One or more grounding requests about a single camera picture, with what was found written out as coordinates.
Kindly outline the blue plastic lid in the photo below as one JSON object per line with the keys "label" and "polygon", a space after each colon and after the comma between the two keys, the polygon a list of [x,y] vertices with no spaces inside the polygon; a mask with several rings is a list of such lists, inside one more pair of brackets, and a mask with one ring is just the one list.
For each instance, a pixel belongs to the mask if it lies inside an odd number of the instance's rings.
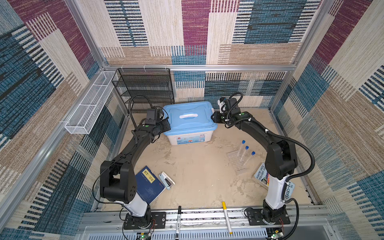
{"label": "blue plastic lid", "polygon": [[167,105],[164,110],[169,115],[171,129],[166,136],[184,135],[214,131],[218,124],[211,119],[214,109],[207,101]]}

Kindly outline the white plastic bin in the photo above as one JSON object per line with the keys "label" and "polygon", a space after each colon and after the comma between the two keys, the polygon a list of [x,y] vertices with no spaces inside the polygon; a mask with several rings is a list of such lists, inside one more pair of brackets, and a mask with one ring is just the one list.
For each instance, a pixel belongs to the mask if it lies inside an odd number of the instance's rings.
{"label": "white plastic bin", "polygon": [[167,136],[172,146],[178,146],[209,142],[213,136],[213,133],[214,130],[187,134],[169,134],[166,132],[165,135]]}

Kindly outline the blue-capped test tube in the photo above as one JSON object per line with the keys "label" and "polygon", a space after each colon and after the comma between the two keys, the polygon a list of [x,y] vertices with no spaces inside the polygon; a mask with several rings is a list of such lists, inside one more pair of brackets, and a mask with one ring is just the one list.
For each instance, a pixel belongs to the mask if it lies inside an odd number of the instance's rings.
{"label": "blue-capped test tube", "polygon": [[249,153],[249,146],[245,146],[240,153],[240,163],[244,163]]}
{"label": "blue-capped test tube", "polygon": [[251,159],[255,156],[255,154],[256,153],[254,151],[251,151],[251,152],[247,152],[247,154],[244,155],[243,167],[245,167],[246,164],[251,161]]}
{"label": "blue-capped test tube", "polygon": [[239,150],[237,151],[237,157],[241,157],[246,151],[246,141],[242,140]]}

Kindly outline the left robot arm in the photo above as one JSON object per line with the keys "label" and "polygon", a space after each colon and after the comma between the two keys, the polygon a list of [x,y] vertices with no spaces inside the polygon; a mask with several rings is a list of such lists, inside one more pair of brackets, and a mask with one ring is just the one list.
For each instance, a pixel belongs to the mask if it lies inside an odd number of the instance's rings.
{"label": "left robot arm", "polygon": [[100,167],[100,197],[108,200],[109,204],[121,205],[128,211],[125,222],[139,228],[147,228],[153,220],[150,205],[137,193],[134,168],[145,148],[171,129],[168,118],[168,113],[161,107],[148,109],[146,118],[134,125],[127,146]]}

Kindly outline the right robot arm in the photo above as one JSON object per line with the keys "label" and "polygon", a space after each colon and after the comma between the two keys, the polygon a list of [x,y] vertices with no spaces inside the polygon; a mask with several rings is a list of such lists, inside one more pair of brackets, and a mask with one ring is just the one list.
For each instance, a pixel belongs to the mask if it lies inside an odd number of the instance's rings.
{"label": "right robot arm", "polygon": [[293,175],[298,165],[295,144],[275,135],[250,113],[242,112],[236,98],[221,97],[218,105],[219,110],[211,116],[214,123],[244,131],[267,151],[265,168],[269,176],[269,189],[263,201],[261,217],[266,224],[274,224],[286,214],[288,177]]}

